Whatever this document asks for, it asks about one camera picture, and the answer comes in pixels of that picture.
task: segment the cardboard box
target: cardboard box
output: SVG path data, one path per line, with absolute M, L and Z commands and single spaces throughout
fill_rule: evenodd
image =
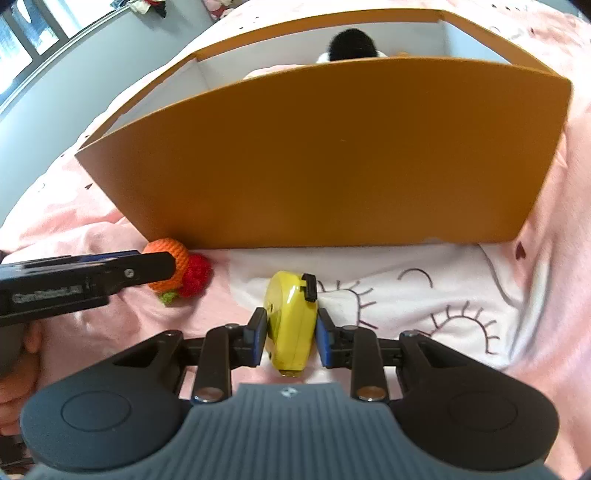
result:
M 262 66 L 312 63 L 350 26 L 395 56 L 237 81 Z M 322 15 L 187 56 L 98 126 L 77 157 L 149 240 L 503 242 L 535 202 L 570 88 L 449 12 Z

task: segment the gray wall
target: gray wall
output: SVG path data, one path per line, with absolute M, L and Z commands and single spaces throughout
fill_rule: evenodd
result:
M 167 1 L 165 19 L 126 9 L 44 69 L 0 113 L 0 224 L 113 98 L 211 24 L 201 0 Z
M 540 0 L 543 4 L 549 5 L 556 10 L 567 14 L 579 16 L 579 10 L 569 0 Z

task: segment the window frame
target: window frame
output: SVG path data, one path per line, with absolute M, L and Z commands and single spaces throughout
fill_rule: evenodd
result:
M 107 17 L 108 15 L 113 14 L 116 11 L 119 11 L 121 7 L 115 8 L 112 11 L 107 12 L 105 15 L 97 18 L 91 24 L 87 25 L 86 27 L 82 28 L 79 32 L 73 35 L 71 38 L 68 37 L 66 32 L 64 32 L 63 28 L 53 16 L 49 7 L 45 4 L 43 0 L 32 0 L 33 4 L 39 10 L 39 13 L 47 23 L 47 25 L 53 30 L 57 37 L 57 42 L 55 42 L 51 47 L 49 47 L 45 52 L 40 54 L 35 45 L 31 43 L 31 41 L 25 35 L 25 32 L 22 28 L 17 24 L 16 20 L 11 14 L 11 7 L 8 7 L 4 12 L 0 13 L 0 16 L 6 21 L 10 30 L 14 33 L 14 36 L 17 40 L 21 43 L 27 54 L 31 57 L 31 63 L 27 65 L 16 77 L 13 78 L 12 83 L 10 86 L 3 92 L 0 92 L 0 111 L 2 111 L 2 107 L 4 103 L 12 96 L 12 94 L 18 90 L 25 81 L 33 75 L 33 73 L 39 69 L 49 58 L 51 58 L 54 54 L 56 54 L 59 50 L 65 47 L 68 43 L 75 41 L 80 36 L 84 35 L 85 32 L 96 25 L 97 22 L 100 22 L 102 19 Z

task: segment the pink bedsheet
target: pink bedsheet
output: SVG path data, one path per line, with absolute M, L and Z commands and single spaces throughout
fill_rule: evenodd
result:
M 259 22 L 247 28 L 332 11 L 401 6 L 454 11 L 510 38 L 573 82 L 568 121 L 543 190 L 518 239 L 504 248 L 512 259 L 515 279 L 525 291 L 536 276 L 548 276 L 537 332 L 509 373 L 555 403 L 561 428 L 548 465 L 564 478 L 578 478 L 591 466 L 591 26 L 530 1 L 251 0 L 184 51 L 243 33 L 241 18 L 254 13 Z M 12 253 L 5 262 L 143 249 L 145 238 L 93 183 L 74 154 L 94 125 L 154 75 L 118 97 L 23 195 L 0 229 L 0 249 Z M 516 259 L 519 243 L 526 255 Z M 46 322 L 39 384 L 163 329 L 182 329 L 187 336 L 197 336 L 213 325 L 246 322 L 250 312 L 238 306 L 229 291 L 226 254 L 211 256 L 216 275 L 200 300 L 164 308 L 147 287 L 130 288 L 114 296 L 108 307 Z M 235 378 L 241 382 L 270 380 L 266 375 L 266 371 L 245 369 Z

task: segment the orange crochet ball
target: orange crochet ball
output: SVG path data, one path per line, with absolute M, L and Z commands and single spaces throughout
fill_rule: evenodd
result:
M 168 280 L 149 283 L 148 286 L 156 293 L 164 293 L 181 287 L 183 285 L 183 275 L 189 266 L 189 250 L 187 250 L 187 247 L 173 238 L 161 238 L 146 245 L 142 253 L 151 254 L 154 252 L 170 253 L 176 260 L 177 269 Z

